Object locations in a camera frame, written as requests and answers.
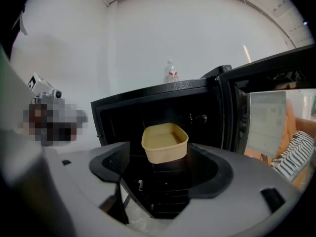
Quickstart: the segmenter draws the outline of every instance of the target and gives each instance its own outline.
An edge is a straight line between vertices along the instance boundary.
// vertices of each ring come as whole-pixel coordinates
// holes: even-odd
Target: beige container
[[[175,124],[153,125],[145,129],[142,147],[148,160],[158,164],[184,157],[187,154],[188,139],[185,131]]]

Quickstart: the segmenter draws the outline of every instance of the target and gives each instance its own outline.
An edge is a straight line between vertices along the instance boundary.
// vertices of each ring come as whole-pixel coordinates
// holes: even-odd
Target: rectangular food container
[[[175,124],[153,125],[145,129],[142,147],[148,160],[158,164],[184,157],[187,154],[188,139],[185,131]]]

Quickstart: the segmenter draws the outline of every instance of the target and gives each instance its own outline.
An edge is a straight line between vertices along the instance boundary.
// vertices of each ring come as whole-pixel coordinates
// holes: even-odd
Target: striped pillow
[[[310,135],[297,131],[284,153],[272,161],[272,168],[293,181],[311,159],[313,144],[314,140]]]

